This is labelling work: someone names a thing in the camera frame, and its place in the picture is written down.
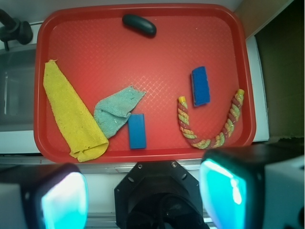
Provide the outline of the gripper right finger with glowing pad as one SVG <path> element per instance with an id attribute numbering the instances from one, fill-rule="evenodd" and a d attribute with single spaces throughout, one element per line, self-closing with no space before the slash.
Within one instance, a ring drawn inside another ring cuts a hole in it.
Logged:
<path id="1" fill-rule="evenodd" d="M 300 145 L 210 149 L 199 171 L 204 208 L 218 229 L 302 229 L 304 168 Z"/>

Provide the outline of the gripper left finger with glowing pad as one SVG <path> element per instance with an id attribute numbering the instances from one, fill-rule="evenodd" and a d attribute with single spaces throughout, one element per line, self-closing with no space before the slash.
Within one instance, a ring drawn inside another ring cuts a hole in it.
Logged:
<path id="1" fill-rule="evenodd" d="M 2 229 L 83 229 L 88 207 L 86 178 L 75 164 L 0 170 Z"/>

